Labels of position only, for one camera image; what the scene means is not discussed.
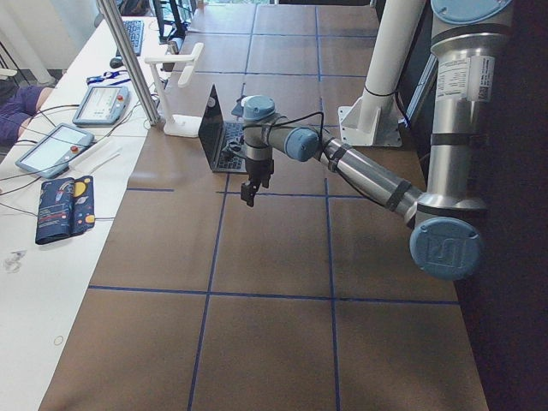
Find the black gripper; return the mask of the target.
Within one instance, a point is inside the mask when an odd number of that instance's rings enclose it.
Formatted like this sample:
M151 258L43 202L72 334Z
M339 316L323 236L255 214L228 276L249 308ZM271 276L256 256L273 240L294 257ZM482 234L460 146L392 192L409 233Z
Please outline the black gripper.
M254 198L259 191L259 185L268 188L271 175L274 173L274 160L272 158L255 160L246 159L246 172L248 180L241 184L241 200L247 206L254 207Z

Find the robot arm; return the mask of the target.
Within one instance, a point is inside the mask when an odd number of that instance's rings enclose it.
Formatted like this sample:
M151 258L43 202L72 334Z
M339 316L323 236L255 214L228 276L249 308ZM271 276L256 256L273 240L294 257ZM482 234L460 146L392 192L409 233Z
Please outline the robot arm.
M410 51L422 1L384 6L362 95L339 110L340 137L277 113L263 95L242 98L243 152L248 179L241 198L252 205L274 171L272 153L305 162L316 158L361 195L401 215L412 228L415 264L433 277L472 275L484 248L477 222L485 202L473 189L472 161L485 145L497 54L511 34L511 1L433 1L429 63L437 70L429 174L420 190L360 152L399 146L397 85Z

